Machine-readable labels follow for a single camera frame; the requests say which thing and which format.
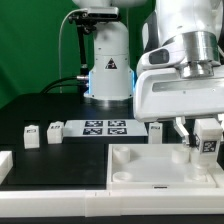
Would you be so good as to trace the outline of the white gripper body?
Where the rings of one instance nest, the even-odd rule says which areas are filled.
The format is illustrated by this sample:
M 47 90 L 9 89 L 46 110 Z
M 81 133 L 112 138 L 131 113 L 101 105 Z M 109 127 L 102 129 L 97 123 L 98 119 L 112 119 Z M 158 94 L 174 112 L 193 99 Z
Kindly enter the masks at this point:
M 175 68 L 148 70 L 136 83 L 134 117 L 141 122 L 224 113 L 224 66 L 206 78 L 182 79 Z

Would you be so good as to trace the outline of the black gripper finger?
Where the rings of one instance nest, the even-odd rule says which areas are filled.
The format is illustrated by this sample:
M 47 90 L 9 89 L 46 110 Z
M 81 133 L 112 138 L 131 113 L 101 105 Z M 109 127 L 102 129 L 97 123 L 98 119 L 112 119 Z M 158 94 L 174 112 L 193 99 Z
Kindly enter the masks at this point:
M 173 127 L 179 136 L 182 138 L 182 143 L 186 146 L 190 145 L 189 141 L 189 133 L 185 128 L 185 118 L 184 117 L 176 117 L 173 121 Z

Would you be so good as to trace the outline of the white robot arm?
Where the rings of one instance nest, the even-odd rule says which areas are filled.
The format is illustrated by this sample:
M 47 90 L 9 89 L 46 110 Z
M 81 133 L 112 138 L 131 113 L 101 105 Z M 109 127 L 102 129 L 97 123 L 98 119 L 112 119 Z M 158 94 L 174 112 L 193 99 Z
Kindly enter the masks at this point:
M 96 27 L 94 66 L 85 97 L 97 103 L 133 100 L 140 122 L 209 117 L 224 112 L 224 0 L 156 0 L 142 28 L 137 68 L 129 67 L 127 28 L 113 19 L 121 7 L 148 0 L 72 0 Z

